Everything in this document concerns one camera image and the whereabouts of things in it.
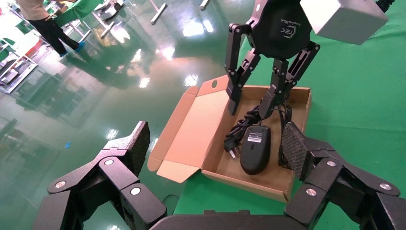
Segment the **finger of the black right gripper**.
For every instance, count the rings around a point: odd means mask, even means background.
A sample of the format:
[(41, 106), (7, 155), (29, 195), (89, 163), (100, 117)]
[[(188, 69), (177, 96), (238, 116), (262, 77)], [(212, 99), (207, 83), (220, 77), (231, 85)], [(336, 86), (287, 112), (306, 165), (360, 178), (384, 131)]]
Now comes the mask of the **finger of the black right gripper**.
[(296, 55), (291, 65), (286, 59), (274, 59), (270, 88), (258, 108), (261, 119), (268, 118), (274, 108), (284, 103), (287, 94), (297, 85), (319, 50), (320, 44), (311, 41)]
[(241, 99), (242, 87), (260, 60), (259, 52), (252, 48), (245, 55), (241, 65), (237, 65), (242, 35), (248, 35), (250, 32), (251, 27), (249, 25), (237, 23), (229, 25), (225, 70), (229, 78), (227, 93), (230, 98), (228, 110), (231, 115), (235, 115)]

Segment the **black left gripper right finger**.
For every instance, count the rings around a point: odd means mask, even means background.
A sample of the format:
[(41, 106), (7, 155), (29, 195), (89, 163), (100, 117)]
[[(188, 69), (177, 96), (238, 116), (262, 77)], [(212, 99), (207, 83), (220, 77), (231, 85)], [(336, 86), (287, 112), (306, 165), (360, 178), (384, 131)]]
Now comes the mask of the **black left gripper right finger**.
[(293, 122), (282, 132), (282, 151), (302, 185), (284, 214), (312, 230), (329, 203), (361, 230), (403, 230), (406, 201), (392, 183), (343, 159), (327, 142), (306, 137)]

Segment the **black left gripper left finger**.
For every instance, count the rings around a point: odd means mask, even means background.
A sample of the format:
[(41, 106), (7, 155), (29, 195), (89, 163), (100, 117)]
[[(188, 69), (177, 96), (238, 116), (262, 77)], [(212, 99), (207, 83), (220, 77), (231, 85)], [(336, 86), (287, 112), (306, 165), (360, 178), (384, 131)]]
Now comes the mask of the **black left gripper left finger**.
[(93, 160), (49, 185), (33, 229), (81, 230), (105, 203), (130, 229), (150, 229), (166, 217), (167, 208), (139, 180), (149, 145), (146, 121), (138, 122), (129, 136), (109, 140)]

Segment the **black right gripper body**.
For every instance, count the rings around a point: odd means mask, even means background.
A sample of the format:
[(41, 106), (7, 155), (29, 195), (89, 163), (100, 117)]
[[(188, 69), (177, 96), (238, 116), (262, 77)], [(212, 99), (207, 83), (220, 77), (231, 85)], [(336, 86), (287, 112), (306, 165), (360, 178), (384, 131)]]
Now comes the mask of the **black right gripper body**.
[(299, 0), (257, 0), (248, 41), (268, 58), (290, 59), (310, 43), (312, 27)]

